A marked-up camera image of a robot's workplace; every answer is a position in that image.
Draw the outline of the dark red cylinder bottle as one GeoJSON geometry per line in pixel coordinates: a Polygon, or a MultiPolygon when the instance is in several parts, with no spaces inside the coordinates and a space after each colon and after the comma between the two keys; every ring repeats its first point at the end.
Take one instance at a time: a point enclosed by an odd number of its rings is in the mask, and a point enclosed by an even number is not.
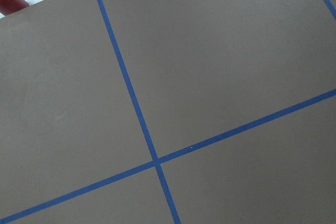
{"type": "Polygon", "coordinates": [[[7,16],[28,6],[25,0],[1,0],[1,14],[7,16]]]}

